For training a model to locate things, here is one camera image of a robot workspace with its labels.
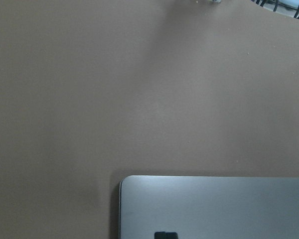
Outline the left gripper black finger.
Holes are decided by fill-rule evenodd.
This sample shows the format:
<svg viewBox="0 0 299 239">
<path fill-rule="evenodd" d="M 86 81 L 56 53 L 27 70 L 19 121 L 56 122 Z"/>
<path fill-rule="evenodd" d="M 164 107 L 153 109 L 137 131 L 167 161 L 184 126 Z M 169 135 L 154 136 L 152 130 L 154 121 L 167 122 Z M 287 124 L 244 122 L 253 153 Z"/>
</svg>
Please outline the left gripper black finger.
<svg viewBox="0 0 299 239">
<path fill-rule="evenodd" d="M 155 232 L 154 239 L 177 239 L 176 232 Z"/>
</svg>

